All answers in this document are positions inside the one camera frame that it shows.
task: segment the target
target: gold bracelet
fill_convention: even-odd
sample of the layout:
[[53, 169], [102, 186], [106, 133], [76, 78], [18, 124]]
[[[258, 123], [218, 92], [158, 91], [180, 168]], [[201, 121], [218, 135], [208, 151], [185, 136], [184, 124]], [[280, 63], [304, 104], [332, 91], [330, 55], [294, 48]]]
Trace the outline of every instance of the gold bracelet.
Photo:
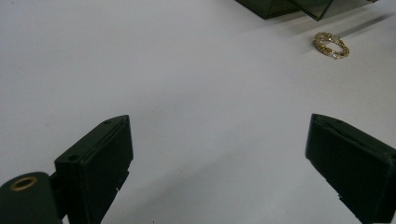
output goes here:
[[[322, 41], [328, 41], [334, 43], [340, 46], [341, 49], [343, 50], [342, 51], [333, 50], [327, 47], [325, 44], [323, 44]], [[330, 33], [324, 33], [324, 32], [317, 33], [315, 35], [314, 45], [315, 48], [317, 48], [317, 50], [320, 51], [322, 54], [333, 57], [334, 59], [345, 58], [349, 55], [349, 48], [347, 48], [344, 42], [337, 35], [332, 35]]]

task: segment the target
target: white surface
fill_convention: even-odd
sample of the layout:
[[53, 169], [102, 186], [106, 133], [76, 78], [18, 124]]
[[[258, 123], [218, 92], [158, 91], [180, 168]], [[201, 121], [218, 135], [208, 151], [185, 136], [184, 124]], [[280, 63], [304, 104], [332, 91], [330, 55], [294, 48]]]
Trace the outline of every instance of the white surface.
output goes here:
[[[131, 174], [103, 223], [359, 223], [305, 140], [320, 113], [396, 147], [395, 12], [263, 21], [233, 0], [4, 0], [0, 182], [53, 173], [129, 114]], [[319, 31], [345, 34], [350, 56], [318, 53]]]

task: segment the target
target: ring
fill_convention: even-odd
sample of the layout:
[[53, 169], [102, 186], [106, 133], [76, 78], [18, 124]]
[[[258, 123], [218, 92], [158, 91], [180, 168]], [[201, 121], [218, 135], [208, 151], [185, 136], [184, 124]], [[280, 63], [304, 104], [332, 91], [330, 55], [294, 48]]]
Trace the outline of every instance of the ring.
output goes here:
[[[342, 51], [337, 51], [327, 47], [323, 44], [323, 41], [334, 43], [341, 47]], [[322, 54], [333, 57], [334, 59], [342, 59], [349, 55], [349, 48], [344, 44], [338, 35], [332, 35], [330, 33], [320, 32], [315, 34], [314, 40], [315, 48]]]

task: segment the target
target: jewelry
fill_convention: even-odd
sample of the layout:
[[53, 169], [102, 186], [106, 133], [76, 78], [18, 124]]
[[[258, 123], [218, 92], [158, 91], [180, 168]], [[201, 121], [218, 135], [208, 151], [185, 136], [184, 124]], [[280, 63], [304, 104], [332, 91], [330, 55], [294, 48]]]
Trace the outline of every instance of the jewelry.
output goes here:
[[[325, 44], [323, 44], [322, 43], [323, 41], [334, 43], [340, 46], [341, 49], [343, 50], [336, 51], [334, 49], [331, 49], [327, 47]], [[347, 46], [344, 44], [344, 42], [340, 39], [338, 35], [332, 35], [330, 33], [325, 33], [325, 32], [317, 33], [315, 35], [314, 45], [315, 48], [317, 48], [317, 50], [320, 51], [322, 54], [333, 57], [334, 59], [345, 58], [349, 55], [349, 48], [347, 48]]]

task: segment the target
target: white table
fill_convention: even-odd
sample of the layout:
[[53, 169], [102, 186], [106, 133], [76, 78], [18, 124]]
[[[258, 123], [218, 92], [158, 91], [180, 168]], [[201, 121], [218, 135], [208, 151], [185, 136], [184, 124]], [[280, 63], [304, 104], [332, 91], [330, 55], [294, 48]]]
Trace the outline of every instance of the white table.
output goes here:
[[[305, 141], [319, 113], [396, 147], [395, 13], [391, 0], [319, 22], [233, 0], [5, 0], [0, 183], [52, 174], [128, 114], [135, 157], [103, 223], [358, 224]], [[316, 51], [320, 31], [350, 56]]]

